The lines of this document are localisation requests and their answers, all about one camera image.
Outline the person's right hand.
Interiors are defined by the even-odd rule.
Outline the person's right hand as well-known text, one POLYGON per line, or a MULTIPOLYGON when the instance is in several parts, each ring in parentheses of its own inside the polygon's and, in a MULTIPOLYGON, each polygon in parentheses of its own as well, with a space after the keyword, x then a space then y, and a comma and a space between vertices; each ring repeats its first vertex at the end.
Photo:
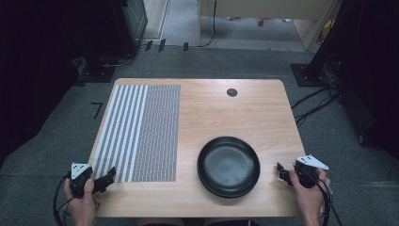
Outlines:
POLYGON ((327 192, 327 186, 330 185, 330 180, 322 169, 318 169, 317 173, 319 178, 318 185, 312 188, 306 188, 299 183, 295 171, 289 171, 297 203, 303 216, 319 215, 322 203, 324 202, 324 194, 327 192))

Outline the dark curtain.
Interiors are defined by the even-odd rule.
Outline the dark curtain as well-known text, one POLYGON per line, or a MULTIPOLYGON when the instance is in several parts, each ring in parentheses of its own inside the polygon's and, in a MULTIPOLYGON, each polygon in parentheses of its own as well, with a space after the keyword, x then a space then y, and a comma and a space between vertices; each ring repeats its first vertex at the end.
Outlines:
POLYGON ((340 63, 338 88, 359 142, 399 159, 399 0, 343 0, 313 62, 340 63))
POLYGON ((120 0, 0 0, 0 168, 38 134, 75 84, 117 42, 120 0))

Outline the person's left hand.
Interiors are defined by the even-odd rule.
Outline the person's left hand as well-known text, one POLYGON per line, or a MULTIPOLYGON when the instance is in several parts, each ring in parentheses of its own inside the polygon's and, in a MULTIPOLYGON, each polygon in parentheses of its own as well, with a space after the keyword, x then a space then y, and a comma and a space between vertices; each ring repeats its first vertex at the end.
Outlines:
POLYGON ((100 206, 100 201, 93 196, 93 188, 94 181, 88 179, 85 184, 85 196, 82 199, 73 199, 68 203, 73 220, 96 220, 96 210, 100 206))

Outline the grey equipment cabinet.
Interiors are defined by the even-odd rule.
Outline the grey equipment cabinet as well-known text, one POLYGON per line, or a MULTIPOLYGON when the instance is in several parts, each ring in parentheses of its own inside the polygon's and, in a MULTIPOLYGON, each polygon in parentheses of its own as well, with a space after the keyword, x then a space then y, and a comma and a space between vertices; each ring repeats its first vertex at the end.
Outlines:
POLYGON ((142 41, 147 23, 144 0, 120 0, 134 53, 142 41))

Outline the black square stand base plate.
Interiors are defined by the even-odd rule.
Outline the black square stand base plate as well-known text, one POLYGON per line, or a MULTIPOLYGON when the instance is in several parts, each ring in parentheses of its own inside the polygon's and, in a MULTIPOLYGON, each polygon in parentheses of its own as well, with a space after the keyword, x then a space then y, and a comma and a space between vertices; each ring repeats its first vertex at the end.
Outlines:
POLYGON ((291 69, 299 87, 327 87, 328 81, 322 69, 310 64, 292 63, 291 69))

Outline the yellow object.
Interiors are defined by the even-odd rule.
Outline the yellow object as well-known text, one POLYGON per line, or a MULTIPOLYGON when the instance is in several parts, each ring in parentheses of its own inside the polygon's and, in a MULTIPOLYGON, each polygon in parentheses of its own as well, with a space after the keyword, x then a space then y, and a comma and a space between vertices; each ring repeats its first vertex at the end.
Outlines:
POLYGON ((334 20, 327 20, 327 22, 323 26, 321 32, 319 33, 319 36, 318 36, 319 42, 323 42, 326 39, 328 33, 330 32, 330 30, 332 29, 334 24, 335 24, 334 20))

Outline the grey white striped placemat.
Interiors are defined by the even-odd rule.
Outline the grey white striped placemat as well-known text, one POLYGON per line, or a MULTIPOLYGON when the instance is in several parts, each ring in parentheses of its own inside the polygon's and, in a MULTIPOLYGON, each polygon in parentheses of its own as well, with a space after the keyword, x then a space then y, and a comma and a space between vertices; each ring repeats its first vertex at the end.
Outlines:
POLYGON ((176 180, 181 87, 114 87, 91 166, 118 183, 176 180))

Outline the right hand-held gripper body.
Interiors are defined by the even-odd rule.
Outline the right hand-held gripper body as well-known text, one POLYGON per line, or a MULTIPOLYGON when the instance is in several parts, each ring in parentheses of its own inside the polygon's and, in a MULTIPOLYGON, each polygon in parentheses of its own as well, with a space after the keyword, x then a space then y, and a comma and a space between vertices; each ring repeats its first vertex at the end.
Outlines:
POLYGON ((294 167, 299 178, 299 183, 306 188, 312 188, 316 185, 318 169, 329 170, 328 165, 311 154, 297 157, 294 167))

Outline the black stand base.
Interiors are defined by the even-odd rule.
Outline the black stand base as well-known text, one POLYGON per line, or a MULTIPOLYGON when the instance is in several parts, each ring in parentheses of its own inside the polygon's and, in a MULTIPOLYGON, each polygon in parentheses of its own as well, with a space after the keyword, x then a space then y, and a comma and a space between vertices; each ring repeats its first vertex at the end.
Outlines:
POLYGON ((84 83, 110 83, 116 70, 115 67, 91 66, 88 61, 80 57, 77 67, 79 76, 77 81, 84 83))

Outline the light wooden desk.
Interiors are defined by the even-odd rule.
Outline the light wooden desk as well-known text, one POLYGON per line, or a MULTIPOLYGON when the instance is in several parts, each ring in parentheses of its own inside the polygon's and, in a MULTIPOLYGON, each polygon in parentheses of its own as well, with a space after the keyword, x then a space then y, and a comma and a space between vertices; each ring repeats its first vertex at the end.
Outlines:
POLYGON ((198 42, 205 16, 291 19, 305 50, 310 50, 340 0, 199 0, 198 42))

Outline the black round plate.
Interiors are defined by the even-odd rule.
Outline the black round plate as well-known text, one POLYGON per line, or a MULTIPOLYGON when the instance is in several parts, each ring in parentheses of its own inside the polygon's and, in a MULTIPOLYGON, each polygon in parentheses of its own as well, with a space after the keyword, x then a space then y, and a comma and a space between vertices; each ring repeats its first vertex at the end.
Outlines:
POLYGON ((216 137, 199 152, 197 172, 203 186, 224 199, 247 195, 257 185, 261 164, 254 149, 238 137, 216 137))

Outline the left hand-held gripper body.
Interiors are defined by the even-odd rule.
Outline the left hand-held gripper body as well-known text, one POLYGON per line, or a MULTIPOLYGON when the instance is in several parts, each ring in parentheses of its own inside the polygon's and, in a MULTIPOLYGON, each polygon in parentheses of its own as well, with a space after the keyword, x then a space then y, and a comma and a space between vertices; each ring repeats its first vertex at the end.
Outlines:
POLYGON ((72 163, 69 188, 73 198, 82 199, 85 196, 85 184, 92 172, 90 164, 72 163))

